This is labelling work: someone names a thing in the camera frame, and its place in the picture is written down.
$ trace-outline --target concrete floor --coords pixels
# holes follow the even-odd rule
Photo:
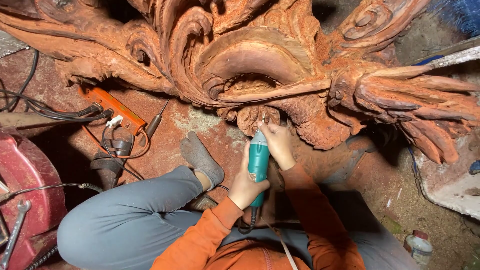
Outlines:
[[[344,10],[343,13],[346,14],[349,12],[347,9],[338,10]],[[421,24],[417,20],[413,23],[413,25]],[[325,29],[334,27],[328,24],[328,20],[324,25]],[[423,25],[425,28],[429,26],[428,23]],[[399,52],[399,58],[402,61],[423,56],[424,50],[421,48],[411,53],[407,53],[405,49],[418,41],[421,31],[422,28],[410,31],[406,35],[407,38],[403,38],[402,42],[398,43],[398,46],[404,46],[404,49],[400,49]],[[437,44],[454,42],[455,38],[439,39],[429,46],[434,48]],[[5,89],[12,91],[19,89],[28,76],[32,58],[31,50],[23,50],[0,59],[0,79]],[[79,97],[76,88],[63,86],[54,68],[53,60],[45,55],[41,55],[37,73],[25,94],[61,110],[74,111],[88,106],[88,103]],[[163,95],[137,91],[114,91],[112,95],[147,122],[166,101]],[[89,128],[97,138],[101,136],[102,124]],[[242,147],[248,138],[235,125],[219,119],[215,113],[193,108],[177,99],[170,101],[163,121],[152,138],[150,150],[140,158],[129,160],[128,166],[144,178],[151,178],[165,174],[179,165],[188,165],[181,157],[179,141],[191,130],[197,132],[212,156],[224,168],[226,177],[223,184],[230,186],[239,167]],[[97,152],[97,148],[80,126],[64,125],[33,135],[32,141],[51,159],[65,183],[98,183],[98,176],[89,170],[90,160]],[[324,164],[322,166],[322,162],[328,160],[325,155],[328,156],[332,152],[313,151],[303,142],[296,142],[296,145],[298,148],[306,149],[302,150],[302,153],[310,151],[308,156],[305,156],[308,158],[303,158],[302,162],[309,168],[311,174],[315,174],[316,181],[320,182],[330,174],[320,168],[325,168]],[[321,157],[312,159],[311,157],[315,155]],[[429,269],[459,270],[464,261],[469,258],[472,246],[480,244],[479,238],[464,225],[461,215],[436,206],[418,194],[411,170],[411,157],[405,150],[399,152],[396,160],[397,162],[392,162],[391,157],[386,159],[381,153],[367,154],[358,165],[349,184],[361,191],[365,201],[379,220],[388,215],[402,226],[404,233],[396,234],[399,241],[403,242],[405,236],[414,229],[423,230],[430,235],[434,245],[434,255]],[[120,181],[129,183],[134,181],[134,178],[124,174]],[[66,193],[67,207],[70,209],[93,195],[87,191],[79,194],[78,190],[71,189],[66,189]],[[226,194],[226,191],[220,188],[209,192],[217,202],[220,202]],[[52,265],[50,269],[76,268],[60,262]]]

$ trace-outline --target plug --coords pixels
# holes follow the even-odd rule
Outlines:
[[[117,115],[114,118],[112,118],[112,120],[107,122],[107,127],[109,128],[117,127],[118,125],[121,124],[122,121],[123,121],[123,116]]]

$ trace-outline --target rotary tool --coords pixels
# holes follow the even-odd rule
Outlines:
[[[265,123],[265,113],[262,117],[262,122]],[[265,135],[257,129],[255,136],[250,141],[250,157],[248,160],[248,172],[250,177],[259,183],[267,179],[268,159],[270,158],[270,151],[268,150],[267,139]],[[252,220],[250,227],[246,231],[242,231],[240,224],[238,230],[241,234],[249,234],[255,227],[257,219],[258,208],[264,203],[264,192],[260,193],[257,198],[250,204],[252,208]]]

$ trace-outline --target foot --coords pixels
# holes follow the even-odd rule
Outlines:
[[[222,168],[210,156],[195,132],[188,132],[187,138],[180,141],[180,150],[182,157],[195,168],[193,171],[201,172],[208,178],[212,184],[208,190],[223,181],[225,174]]]

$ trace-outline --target blue brush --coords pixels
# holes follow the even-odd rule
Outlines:
[[[429,11],[440,12],[445,22],[466,35],[480,36],[480,0],[439,0]]]

